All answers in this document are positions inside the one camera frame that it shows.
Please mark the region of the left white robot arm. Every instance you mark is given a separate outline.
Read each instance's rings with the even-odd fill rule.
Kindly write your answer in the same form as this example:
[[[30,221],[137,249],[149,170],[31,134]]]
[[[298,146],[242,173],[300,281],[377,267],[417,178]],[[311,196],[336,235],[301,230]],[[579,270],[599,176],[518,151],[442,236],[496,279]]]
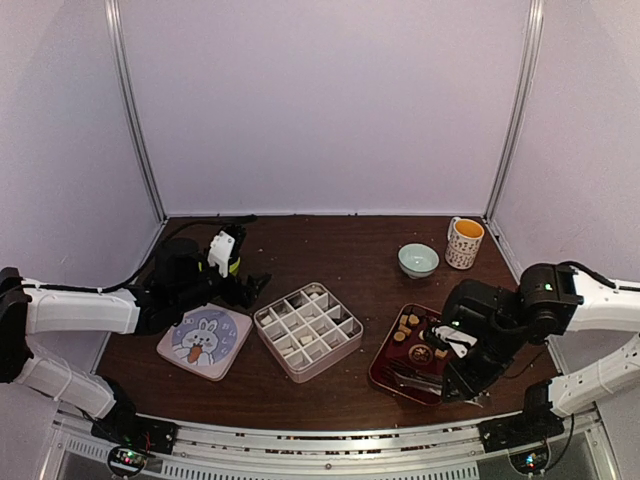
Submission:
[[[144,424],[122,388],[67,361],[47,340],[156,335],[214,299],[249,308],[271,277],[242,279],[234,271],[239,262],[235,240],[219,234],[208,251],[191,239],[170,240],[155,252],[142,279],[112,287],[46,284],[25,278],[15,267],[3,268],[2,382],[70,404],[121,443],[137,442]]]

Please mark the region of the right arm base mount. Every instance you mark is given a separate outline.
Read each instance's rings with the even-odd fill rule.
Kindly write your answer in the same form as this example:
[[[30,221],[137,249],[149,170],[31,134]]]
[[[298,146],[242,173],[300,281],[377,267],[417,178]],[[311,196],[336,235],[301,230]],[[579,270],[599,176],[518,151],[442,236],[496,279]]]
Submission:
[[[519,413],[483,421],[478,431],[486,453],[505,451],[517,473],[533,477],[552,465],[549,439],[564,433],[564,422],[553,414],[531,417]]]

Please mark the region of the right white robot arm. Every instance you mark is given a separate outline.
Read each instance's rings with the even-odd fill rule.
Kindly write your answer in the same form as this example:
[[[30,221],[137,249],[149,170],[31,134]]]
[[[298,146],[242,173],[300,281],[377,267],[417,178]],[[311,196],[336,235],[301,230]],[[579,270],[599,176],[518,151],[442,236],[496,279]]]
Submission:
[[[634,337],[573,374],[530,386],[512,423],[519,440],[535,440],[551,422],[638,380],[639,285],[608,279],[575,261],[534,264],[516,290],[466,279],[451,291],[432,330],[454,352],[441,397],[447,403],[470,400],[502,377],[525,345],[582,330]]]

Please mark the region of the pink compartment tin box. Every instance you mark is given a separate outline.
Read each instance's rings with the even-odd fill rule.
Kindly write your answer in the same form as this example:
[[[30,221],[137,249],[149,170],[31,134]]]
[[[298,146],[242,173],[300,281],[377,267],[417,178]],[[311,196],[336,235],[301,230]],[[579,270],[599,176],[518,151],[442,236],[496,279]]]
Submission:
[[[312,293],[322,294],[311,300]],[[363,324],[323,284],[309,283],[257,310],[258,335],[298,384],[305,383],[358,350]]]

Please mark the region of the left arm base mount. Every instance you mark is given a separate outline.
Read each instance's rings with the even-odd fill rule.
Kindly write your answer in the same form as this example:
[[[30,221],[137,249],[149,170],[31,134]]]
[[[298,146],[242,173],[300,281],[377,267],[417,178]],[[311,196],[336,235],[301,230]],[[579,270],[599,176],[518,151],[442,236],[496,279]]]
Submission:
[[[92,424],[91,435],[113,444],[106,465],[116,479],[132,479],[141,474],[158,454],[173,452],[178,425],[135,414],[123,421],[84,418]]]

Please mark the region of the metal tongs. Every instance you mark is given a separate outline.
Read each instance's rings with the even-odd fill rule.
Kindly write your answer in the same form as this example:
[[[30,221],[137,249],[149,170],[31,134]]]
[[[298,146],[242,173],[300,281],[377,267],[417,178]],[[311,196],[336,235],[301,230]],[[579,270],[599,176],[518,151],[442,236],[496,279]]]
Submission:
[[[442,379],[437,375],[421,373],[398,362],[383,366],[382,372],[392,378],[399,387],[412,388],[437,396],[442,394]]]

